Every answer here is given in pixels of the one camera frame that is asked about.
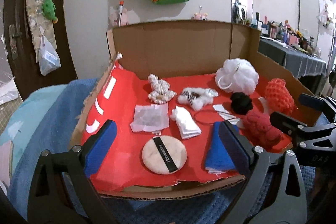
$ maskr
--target black scrunchie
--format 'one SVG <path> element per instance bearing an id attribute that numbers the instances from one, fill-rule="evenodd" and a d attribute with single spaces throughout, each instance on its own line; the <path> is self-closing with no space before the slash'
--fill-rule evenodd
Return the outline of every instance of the black scrunchie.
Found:
<path id="1" fill-rule="evenodd" d="M 231 95 L 231 108 L 237 114 L 246 115 L 246 113 L 253 109 L 251 98 L 243 92 L 235 92 Z"/>

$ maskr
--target gray tablecloth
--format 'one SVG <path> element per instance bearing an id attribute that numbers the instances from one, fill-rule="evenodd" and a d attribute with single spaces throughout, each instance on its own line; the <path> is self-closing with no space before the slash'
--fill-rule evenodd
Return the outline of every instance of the gray tablecloth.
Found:
<path id="1" fill-rule="evenodd" d="M 327 64 L 322 59 L 285 48 L 274 41 L 261 38 L 258 51 L 284 66 L 295 78 L 326 74 Z"/>

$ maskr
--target blue folded cloth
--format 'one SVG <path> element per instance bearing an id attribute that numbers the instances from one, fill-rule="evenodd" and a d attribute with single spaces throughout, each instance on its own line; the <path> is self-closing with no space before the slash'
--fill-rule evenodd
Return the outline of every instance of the blue folded cloth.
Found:
<path id="1" fill-rule="evenodd" d="M 228 170 L 236 169 L 219 138 L 218 130 L 220 124 L 221 122 L 213 124 L 211 146 L 205 159 L 205 169 L 211 174 L 221 174 Z"/>

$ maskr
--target cardboard box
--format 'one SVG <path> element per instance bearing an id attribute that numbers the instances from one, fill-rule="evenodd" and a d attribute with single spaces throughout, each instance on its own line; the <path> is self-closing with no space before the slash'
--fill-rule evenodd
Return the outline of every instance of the cardboard box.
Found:
<path id="1" fill-rule="evenodd" d="M 196 20 L 139 23 L 108 31 L 111 63 L 85 99 L 69 147 L 80 144 L 88 112 L 113 69 L 117 52 L 123 55 L 120 64 L 142 80 L 146 80 L 150 73 L 159 78 L 211 74 L 222 67 L 226 59 L 247 59 L 268 80 L 282 78 L 286 81 L 286 87 L 302 113 L 301 121 L 312 126 L 320 113 L 298 102 L 301 93 L 311 95 L 311 92 L 288 70 L 258 52 L 259 38 L 260 31 L 247 26 Z M 243 179 L 238 175 L 205 184 L 181 182 L 158 188 L 132 186 L 113 196 L 142 200 L 189 198 L 231 187 Z"/>

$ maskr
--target white folded cloth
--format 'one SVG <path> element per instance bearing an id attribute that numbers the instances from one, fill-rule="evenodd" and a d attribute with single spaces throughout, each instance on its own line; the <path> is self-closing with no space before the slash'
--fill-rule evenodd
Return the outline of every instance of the white folded cloth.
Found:
<path id="1" fill-rule="evenodd" d="M 173 109 L 170 118 L 173 121 L 176 121 L 183 140 L 198 136 L 202 132 L 192 119 L 190 112 L 184 107 L 176 106 L 176 108 Z"/>

